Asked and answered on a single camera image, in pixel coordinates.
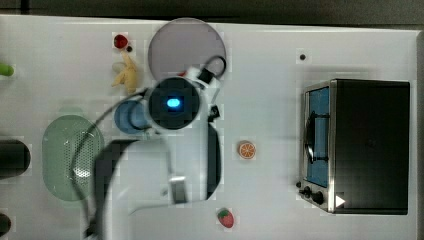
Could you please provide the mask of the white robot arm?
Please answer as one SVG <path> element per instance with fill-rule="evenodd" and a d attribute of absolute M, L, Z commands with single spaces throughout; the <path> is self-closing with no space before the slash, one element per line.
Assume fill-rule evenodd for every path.
<path fill-rule="evenodd" d="M 111 141 L 94 163 L 96 240 L 134 240 L 131 216 L 142 210 L 208 200 L 221 180 L 220 83 L 164 79 L 146 93 L 154 133 Z"/>

